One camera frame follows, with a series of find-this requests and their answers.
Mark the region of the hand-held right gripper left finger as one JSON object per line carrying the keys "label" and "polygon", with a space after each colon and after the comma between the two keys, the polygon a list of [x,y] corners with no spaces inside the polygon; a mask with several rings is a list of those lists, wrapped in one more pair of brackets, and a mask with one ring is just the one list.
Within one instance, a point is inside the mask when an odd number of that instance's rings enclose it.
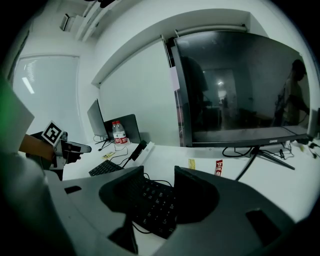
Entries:
{"label": "hand-held right gripper left finger", "polygon": [[137,256],[129,211],[134,191],[129,179],[142,181],[141,167],[103,175],[59,180],[46,172],[50,195],[76,256]]}

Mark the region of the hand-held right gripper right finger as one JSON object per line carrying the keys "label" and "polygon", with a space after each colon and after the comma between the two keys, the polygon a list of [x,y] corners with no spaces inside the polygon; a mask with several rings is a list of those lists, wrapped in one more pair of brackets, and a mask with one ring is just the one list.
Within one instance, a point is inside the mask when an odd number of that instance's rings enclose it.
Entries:
{"label": "hand-held right gripper right finger", "polygon": [[294,227],[278,206],[244,183],[174,168],[176,228],[153,256],[247,256]]}

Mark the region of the person's grey shirt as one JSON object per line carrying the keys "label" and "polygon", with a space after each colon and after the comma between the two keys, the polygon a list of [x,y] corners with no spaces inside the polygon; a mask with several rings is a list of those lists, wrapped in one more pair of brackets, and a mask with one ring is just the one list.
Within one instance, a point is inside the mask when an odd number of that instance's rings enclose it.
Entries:
{"label": "person's grey shirt", "polygon": [[0,74],[0,256],[75,256],[44,171],[18,153],[33,119]]}

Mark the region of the black keyboard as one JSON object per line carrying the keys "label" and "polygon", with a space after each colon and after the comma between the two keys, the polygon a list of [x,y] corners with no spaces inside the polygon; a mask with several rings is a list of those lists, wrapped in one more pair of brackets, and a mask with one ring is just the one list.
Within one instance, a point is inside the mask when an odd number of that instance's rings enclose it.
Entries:
{"label": "black keyboard", "polygon": [[174,188],[151,180],[143,166],[134,167],[99,189],[99,198],[113,212],[129,219],[163,239],[176,228]]}

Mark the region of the white roller blind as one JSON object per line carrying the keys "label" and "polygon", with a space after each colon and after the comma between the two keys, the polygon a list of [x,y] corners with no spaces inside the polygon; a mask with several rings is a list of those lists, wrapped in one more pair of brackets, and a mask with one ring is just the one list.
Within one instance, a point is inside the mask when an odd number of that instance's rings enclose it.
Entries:
{"label": "white roller blind", "polygon": [[175,93],[161,39],[133,54],[106,78],[99,105],[105,121],[134,114],[143,140],[180,146]]}

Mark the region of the wide black computer monitor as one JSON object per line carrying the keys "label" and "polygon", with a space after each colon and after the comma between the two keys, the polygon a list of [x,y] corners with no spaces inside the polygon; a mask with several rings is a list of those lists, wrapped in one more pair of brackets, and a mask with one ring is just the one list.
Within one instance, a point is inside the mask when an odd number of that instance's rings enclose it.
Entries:
{"label": "wide black computer monitor", "polygon": [[173,59],[187,147],[249,148],[305,140],[310,108],[302,55],[247,32],[177,37]]}

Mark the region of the red-capped water bottle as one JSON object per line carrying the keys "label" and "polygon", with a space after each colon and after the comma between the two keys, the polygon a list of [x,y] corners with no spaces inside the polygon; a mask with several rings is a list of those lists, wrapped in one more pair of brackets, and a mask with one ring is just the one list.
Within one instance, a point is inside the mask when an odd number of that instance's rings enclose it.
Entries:
{"label": "red-capped water bottle", "polygon": [[126,135],[125,129],[119,120],[116,121],[116,138],[120,145],[129,145],[130,141]]}
{"label": "red-capped water bottle", "polygon": [[118,137],[118,134],[119,134],[119,129],[117,128],[117,122],[113,121],[112,122],[112,135],[113,135],[114,143],[116,145],[120,144],[120,139]]}

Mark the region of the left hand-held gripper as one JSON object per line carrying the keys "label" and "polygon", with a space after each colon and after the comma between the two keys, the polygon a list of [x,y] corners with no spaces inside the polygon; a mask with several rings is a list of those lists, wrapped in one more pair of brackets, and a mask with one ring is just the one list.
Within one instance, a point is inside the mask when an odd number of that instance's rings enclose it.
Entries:
{"label": "left hand-held gripper", "polygon": [[[41,137],[53,147],[54,157],[49,167],[50,171],[63,170],[65,164],[75,163],[81,159],[81,153],[90,153],[92,148],[88,145],[67,141],[68,133],[60,128],[53,120],[42,132]],[[67,147],[66,158],[63,156],[62,141]]]}

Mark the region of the white air conditioner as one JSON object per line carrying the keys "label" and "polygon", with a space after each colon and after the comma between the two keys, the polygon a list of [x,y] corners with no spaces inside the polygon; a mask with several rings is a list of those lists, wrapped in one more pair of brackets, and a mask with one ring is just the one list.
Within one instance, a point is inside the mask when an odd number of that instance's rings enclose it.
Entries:
{"label": "white air conditioner", "polygon": [[73,26],[73,23],[76,19],[75,15],[69,15],[67,13],[64,14],[62,21],[60,23],[59,28],[63,31],[63,32],[70,32]]}

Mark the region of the person's left forearm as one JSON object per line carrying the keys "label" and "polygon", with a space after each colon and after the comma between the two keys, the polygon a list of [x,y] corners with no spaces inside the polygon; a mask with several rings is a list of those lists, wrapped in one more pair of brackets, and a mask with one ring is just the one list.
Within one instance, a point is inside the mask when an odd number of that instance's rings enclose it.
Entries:
{"label": "person's left forearm", "polygon": [[28,134],[24,136],[20,144],[19,151],[42,157],[48,161],[52,161],[55,155],[52,145]]}

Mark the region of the white flat box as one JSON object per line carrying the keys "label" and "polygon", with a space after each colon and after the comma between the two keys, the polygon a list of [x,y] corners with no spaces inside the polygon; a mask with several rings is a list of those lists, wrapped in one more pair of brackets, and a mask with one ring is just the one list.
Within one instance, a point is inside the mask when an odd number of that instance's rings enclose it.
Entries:
{"label": "white flat box", "polygon": [[143,162],[148,157],[154,146],[155,144],[152,141],[150,141],[147,144],[147,146],[142,150],[141,154],[139,155],[139,159],[141,162]]}

